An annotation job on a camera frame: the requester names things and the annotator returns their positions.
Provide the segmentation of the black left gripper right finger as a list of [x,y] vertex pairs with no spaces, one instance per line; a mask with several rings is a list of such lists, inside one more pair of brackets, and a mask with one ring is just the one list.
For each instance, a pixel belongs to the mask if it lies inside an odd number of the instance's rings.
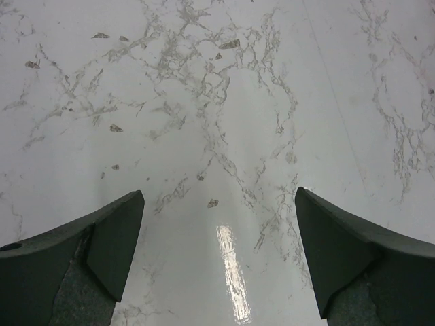
[[367,221],[299,187],[296,216],[328,325],[433,325],[434,245]]

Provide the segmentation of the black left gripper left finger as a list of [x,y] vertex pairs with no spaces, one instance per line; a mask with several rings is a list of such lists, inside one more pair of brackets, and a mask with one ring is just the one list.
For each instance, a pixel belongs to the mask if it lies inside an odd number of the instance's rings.
[[131,192],[1,247],[2,325],[109,325],[122,300],[145,200]]

